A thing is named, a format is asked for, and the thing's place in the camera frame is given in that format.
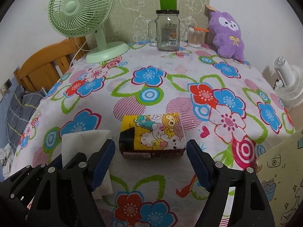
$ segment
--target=electric fan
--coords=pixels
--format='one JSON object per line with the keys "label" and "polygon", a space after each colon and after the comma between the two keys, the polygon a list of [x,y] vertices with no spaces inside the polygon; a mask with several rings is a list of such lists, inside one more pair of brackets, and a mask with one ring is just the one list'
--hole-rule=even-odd
{"label": "electric fan", "polygon": [[275,84],[275,92],[286,107],[296,107],[303,102],[303,70],[296,65],[289,65],[280,56],[274,62],[275,70],[280,79]]}
{"label": "electric fan", "polygon": [[113,5],[114,0],[50,0],[48,18],[52,27],[66,37],[82,37],[94,32],[98,46],[87,54],[86,62],[99,63],[129,49],[124,42],[106,43],[103,24]]}

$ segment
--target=stuffed animal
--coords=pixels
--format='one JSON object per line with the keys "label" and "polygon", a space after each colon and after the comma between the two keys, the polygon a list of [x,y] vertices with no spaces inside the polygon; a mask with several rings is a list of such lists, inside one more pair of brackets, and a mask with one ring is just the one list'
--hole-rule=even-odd
{"label": "stuffed animal", "polygon": [[244,61],[241,30],[234,18],[229,13],[219,11],[211,11],[210,17],[209,28],[215,35],[213,43],[218,48],[218,55]]}

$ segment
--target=yellow bow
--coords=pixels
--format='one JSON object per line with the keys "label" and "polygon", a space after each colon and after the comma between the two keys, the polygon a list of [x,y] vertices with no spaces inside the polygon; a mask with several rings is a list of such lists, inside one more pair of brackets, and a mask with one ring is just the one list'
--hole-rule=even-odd
{"label": "yellow bow", "polygon": [[230,36],[229,39],[230,39],[230,40],[234,40],[233,45],[239,46],[238,42],[240,41],[240,39],[239,39],[238,37]]}

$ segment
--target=glass mug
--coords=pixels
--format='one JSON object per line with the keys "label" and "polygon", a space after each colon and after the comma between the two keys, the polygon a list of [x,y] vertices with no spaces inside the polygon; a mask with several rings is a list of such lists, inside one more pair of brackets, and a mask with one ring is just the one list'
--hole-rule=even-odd
{"label": "glass mug", "polygon": [[[148,36],[157,42],[160,51],[177,51],[180,46],[180,19],[178,10],[156,10],[157,18],[148,23]],[[151,34],[151,23],[156,23],[157,37]]]}

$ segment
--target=green cup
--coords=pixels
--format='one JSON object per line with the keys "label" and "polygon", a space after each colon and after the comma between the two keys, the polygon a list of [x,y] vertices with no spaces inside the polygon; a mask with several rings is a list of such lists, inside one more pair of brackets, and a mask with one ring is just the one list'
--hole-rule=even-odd
{"label": "green cup", "polygon": [[160,0],[161,10],[177,10],[177,0]]}

